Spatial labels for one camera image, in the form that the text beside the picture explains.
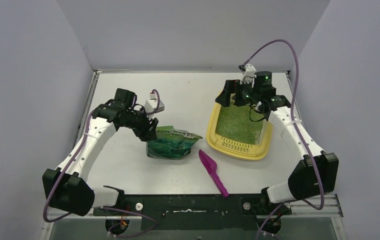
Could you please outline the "green cat litter bag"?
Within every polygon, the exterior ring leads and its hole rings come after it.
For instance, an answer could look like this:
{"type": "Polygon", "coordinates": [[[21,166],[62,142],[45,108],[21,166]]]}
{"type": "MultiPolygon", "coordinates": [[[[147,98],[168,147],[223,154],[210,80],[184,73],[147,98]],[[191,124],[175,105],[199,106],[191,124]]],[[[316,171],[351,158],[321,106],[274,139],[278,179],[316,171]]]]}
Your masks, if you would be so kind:
{"type": "MultiPolygon", "coordinates": [[[[157,129],[174,128],[170,126],[158,126],[157,129]]],[[[180,160],[189,155],[192,146],[201,139],[189,139],[180,136],[158,135],[156,140],[146,142],[146,155],[153,159],[180,160]]]]}

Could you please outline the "yellow litter box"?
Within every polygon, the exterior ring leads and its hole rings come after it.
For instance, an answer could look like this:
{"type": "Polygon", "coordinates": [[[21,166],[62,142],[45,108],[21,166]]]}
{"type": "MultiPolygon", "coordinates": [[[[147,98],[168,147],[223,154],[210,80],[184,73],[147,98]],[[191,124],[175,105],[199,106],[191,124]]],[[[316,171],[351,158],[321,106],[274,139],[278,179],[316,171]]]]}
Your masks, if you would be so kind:
{"type": "Polygon", "coordinates": [[[206,132],[206,142],[214,150],[236,159],[259,161],[269,152],[273,126],[263,115],[250,106],[234,105],[235,95],[230,97],[230,106],[214,104],[206,132]]]}

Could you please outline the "magenta plastic scoop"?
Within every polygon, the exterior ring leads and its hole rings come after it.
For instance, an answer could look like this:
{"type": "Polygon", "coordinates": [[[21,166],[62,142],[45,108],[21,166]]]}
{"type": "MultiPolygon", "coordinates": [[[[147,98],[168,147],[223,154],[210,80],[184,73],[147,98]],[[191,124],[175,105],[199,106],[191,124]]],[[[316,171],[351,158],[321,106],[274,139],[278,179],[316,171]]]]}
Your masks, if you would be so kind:
{"type": "Polygon", "coordinates": [[[219,175],[217,174],[217,168],[218,168],[217,163],[207,153],[205,153],[202,149],[198,150],[198,156],[199,156],[201,163],[205,167],[208,175],[213,180],[214,184],[216,185],[216,187],[219,190],[219,192],[221,193],[221,195],[224,198],[227,198],[230,194],[227,191],[224,184],[222,183],[219,175]]]}

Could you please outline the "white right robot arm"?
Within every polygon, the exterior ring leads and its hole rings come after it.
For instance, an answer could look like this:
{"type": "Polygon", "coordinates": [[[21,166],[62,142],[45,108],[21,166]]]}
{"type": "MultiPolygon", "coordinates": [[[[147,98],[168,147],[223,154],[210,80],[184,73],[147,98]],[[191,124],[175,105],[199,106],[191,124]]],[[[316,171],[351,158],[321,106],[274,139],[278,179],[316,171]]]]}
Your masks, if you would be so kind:
{"type": "Polygon", "coordinates": [[[294,169],[286,181],[266,187],[259,199],[260,209],[273,213],[279,203],[299,201],[333,192],[336,185],[339,159],[326,152],[306,131],[291,109],[291,102],[278,95],[268,71],[244,74],[241,79],[225,81],[215,102],[222,107],[250,106],[264,116],[280,134],[292,153],[294,169]]]}

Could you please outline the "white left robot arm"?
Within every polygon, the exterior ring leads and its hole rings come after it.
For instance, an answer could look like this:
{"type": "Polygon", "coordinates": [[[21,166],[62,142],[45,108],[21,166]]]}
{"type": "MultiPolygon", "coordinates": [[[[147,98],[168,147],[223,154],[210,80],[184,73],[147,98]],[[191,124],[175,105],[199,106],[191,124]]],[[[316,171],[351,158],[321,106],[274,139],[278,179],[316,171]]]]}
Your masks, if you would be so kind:
{"type": "Polygon", "coordinates": [[[153,89],[140,109],[135,108],[137,99],[134,92],[118,88],[114,98],[89,113],[84,132],[71,153],[55,169],[43,173],[45,222],[71,214],[85,216],[96,208],[107,208],[114,215],[125,211],[123,190],[107,185],[92,188],[87,179],[104,146],[120,128],[131,129],[142,142],[157,139],[159,121],[154,114],[165,109],[160,94],[153,89]]]}

